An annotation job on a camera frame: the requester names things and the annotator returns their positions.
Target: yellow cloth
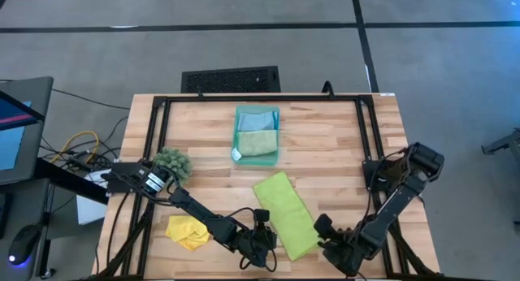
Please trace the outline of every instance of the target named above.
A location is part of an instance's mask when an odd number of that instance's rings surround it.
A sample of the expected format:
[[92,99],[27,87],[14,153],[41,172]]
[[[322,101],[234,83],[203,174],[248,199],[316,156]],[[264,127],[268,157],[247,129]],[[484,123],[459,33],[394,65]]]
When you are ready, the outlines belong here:
[[210,239],[206,225],[193,216],[185,215],[170,216],[166,236],[190,251],[194,251]]

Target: wooden table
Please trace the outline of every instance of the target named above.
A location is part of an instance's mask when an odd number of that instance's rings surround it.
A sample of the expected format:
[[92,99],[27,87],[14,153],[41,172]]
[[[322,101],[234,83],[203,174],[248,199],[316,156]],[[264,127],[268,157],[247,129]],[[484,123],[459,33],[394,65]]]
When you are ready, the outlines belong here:
[[[133,98],[121,149],[124,162],[136,162],[143,154],[153,97],[151,94],[138,94]],[[374,94],[374,101],[385,153],[407,146],[396,98]],[[267,103],[279,106],[281,113],[280,155],[275,168],[232,163],[230,153],[235,108],[246,103],[252,102],[180,102],[171,105],[166,146],[176,147],[192,159],[193,175],[185,186],[191,195],[216,214],[229,214],[245,206],[260,208],[252,186],[277,171],[285,171],[314,219],[321,213],[327,213],[336,228],[354,227],[364,215],[368,200],[361,169],[365,158],[354,103]],[[367,131],[371,134],[368,110],[364,112]],[[162,116],[159,111],[153,147],[157,146]],[[373,137],[370,137],[370,146],[372,154],[376,154]],[[122,198],[122,195],[114,195],[108,204],[98,247],[101,268],[106,266],[108,237]],[[111,257],[117,253],[128,234],[132,204],[133,195],[128,197],[119,216]],[[324,258],[321,249],[291,262],[280,242],[275,249],[278,258],[275,273],[252,266],[240,270],[238,263],[241,255],[229,253],[213,240],[195,252],[189,252],[164,235],[168,216],[173,214],[184,214],[184,211],[163,206],[155,208],[145,269],[148,279],[345,277]],[[236,218],[252,226],[250,214],[238,214]],[[413,201],[399,219],[402,234],[409,245],[427,266],[438,271],[422,203]],[[391,237],[389,242],[393,267],[398,271],[397,254]],[[140,245],[141,240],[137,240],[131,273],[137,269]],[[361,272],[367,278],[385,276],[381,254],[371,262],[364,261]]]

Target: green microfiber towel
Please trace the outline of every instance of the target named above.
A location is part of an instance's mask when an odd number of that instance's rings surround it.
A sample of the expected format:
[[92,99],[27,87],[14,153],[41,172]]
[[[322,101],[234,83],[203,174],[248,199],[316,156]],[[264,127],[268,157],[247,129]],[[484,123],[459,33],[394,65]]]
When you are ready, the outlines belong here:
[[238,132],[238,152],[242,156],[256,156],[275,152],[276,130]]
[[271,224],[291,261],[318,246],[314,221],[285,172],[255,184],[253,190],[262,208],[271,212]]

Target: gray floor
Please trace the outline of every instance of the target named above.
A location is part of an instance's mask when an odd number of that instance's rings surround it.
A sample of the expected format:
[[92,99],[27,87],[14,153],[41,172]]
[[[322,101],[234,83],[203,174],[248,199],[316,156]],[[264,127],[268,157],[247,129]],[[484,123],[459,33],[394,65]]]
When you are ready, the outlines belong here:
[[[361,4],[366,22],[520,20],[520,0]],[[352,8],[350,0],[7,0],[0,27],[352,22]],[[508,152],[487,157],[480,145],[520,125],[520,28],[367,34],[380,90],[396,93],[409,141],[446,156],[424,195],[441,270],[518,279],[518,169]],[[325,80],[337,92],[368,91],[355,29],[2,34],[0,53],[0,78],[53,76],[57,89],[121,106],[134,93],[178,93],[182,71],[228,67],[277,65],[285,92],[318,91]],[[125,115],[54,93],[44,135],[55,148],[83,130],[104,138]],[[123,133],[124,125],[109,145],[120,145]],[[90,272],[99,229],[54,242],[55,279]],[[59,256],[72,247],[77,259]]]

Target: clear plastic container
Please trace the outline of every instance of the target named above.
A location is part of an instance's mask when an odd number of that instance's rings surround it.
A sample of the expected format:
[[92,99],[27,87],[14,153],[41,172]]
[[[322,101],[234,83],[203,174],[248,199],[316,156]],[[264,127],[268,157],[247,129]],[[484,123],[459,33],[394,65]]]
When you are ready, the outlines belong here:
[[257,156],[242,156],[240,159],[232,160],[236,164],[250,165],[250,166],[274,166],[278,162],[278,149],[280,148],[280,109],[278,106],[237,106],[235,112],[235,130],[233,131],[233,146],[232,152],[235,148],[238,149],[238,123],[240,114],[263,114],[269,111],[275,112],[275,130],[276,130],[276,146],[275,152],[257,155]]

